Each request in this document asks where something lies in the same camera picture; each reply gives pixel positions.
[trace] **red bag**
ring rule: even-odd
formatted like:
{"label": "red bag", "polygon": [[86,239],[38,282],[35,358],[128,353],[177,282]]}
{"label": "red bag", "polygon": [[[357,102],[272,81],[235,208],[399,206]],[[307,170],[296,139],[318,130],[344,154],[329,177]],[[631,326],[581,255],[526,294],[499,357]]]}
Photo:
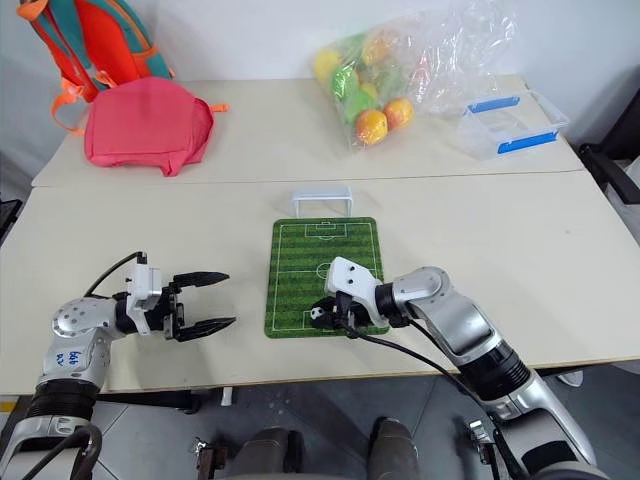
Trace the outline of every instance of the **red bag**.
{"label": "red bag", "polygon": [[146,77],[101,92],[91,104],[84,136],[87,159],[99,167],[158,166],[175,176],[197,163],[213,132],[209,105],[180,85]]}

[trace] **table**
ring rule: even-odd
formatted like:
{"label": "table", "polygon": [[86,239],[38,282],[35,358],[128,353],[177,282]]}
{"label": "table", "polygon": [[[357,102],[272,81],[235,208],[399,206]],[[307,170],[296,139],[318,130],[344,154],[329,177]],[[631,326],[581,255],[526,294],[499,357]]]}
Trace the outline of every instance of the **table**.
{"label": "table", "polygon": [[[387,278],[422,265],[443,267],[529,365],[640,357],[640,250],[585,171],[348,183],[353,214],[378,222]],[[433,373],[365,342],[264,335],[271,227],[291,215],[288,195],[304,186],[36,188],[0,249],[2,393],[33,391],[51,315],[138,249],[148,252],[165,281],[192,270],[229,273],[230,280],[211,290],[191,289],[186,311],[196,319],[234,314],[238,321],[186,344],[137,335],[114,342],[105,390]],[[326,205],[306,212],[335,215]],[[100,291],[121,290],[123,274]],[[388,338],[450,366],[412,330],[394,330]]]}
{"label": "table", "polygon": [[[518,76],[500,82],[526,88]],[[213,138],[201,164],[174,178],[159,169],[99,169],[85,158],[83,139],[69,135],[34,179],[34,187],[167,185],[264,181],[325,181],[489,175],[581,170],[564,139],[478,161],[457,145],[454,124],[416,117],[405,130],[367,151],[349,150],[333,105],[313,80],[192,82],[186,87],[210,103],[229,103],[216,114]],[[528,115],[544,117],[537,106]]]}

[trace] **gray floor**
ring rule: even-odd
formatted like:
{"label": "gray floor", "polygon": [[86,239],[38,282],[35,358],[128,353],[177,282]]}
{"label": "gray floor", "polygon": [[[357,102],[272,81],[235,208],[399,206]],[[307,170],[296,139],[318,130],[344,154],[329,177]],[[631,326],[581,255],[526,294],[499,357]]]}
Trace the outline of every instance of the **gray floor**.
{"label": "gray floor", "polygon": [[[614,480],[640,478],[640,376],[604,366],[586,370],[578,389],[549,383],[590,436],[601,468]],[[234,406],[211,398],[195,415],[99,403],[94,422],[104,446],[94,479],[195,479],[195,436],[237,448],[274,425],[303,433],[307,471],[363,479],[368,436],[380,416],[412,431],[422,478],[490,479],[461,430],[478,415],[475,404],[435,377],[245,387]]]}

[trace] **plastic container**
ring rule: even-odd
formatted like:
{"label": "plastic container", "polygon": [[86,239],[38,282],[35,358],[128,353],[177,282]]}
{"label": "plastic container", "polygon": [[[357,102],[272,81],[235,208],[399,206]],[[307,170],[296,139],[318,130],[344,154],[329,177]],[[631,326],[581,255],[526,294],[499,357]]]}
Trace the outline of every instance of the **plastic container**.
{"label": "plastic container", "polygon": [[469,103],[458,124],[462,145],[486,158],[556,140],[569,119],[532,90]]}

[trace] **soccer field board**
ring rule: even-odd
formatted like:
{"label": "soccer field board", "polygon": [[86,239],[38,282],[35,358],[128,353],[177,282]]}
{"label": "soccer field board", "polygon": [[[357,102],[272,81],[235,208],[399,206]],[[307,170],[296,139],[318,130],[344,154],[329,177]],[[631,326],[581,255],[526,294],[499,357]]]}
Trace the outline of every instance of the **soccer field board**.
{"label": "soccer field board", "polygon": [[[365,266],[383,280],[373,218],[297,218],[273,225],[265,333],[270,338],[344,335],[311,326],[311,307],[324,298],[324,281],[335,257]],[[388,329],[370,327],[369,334]]]}

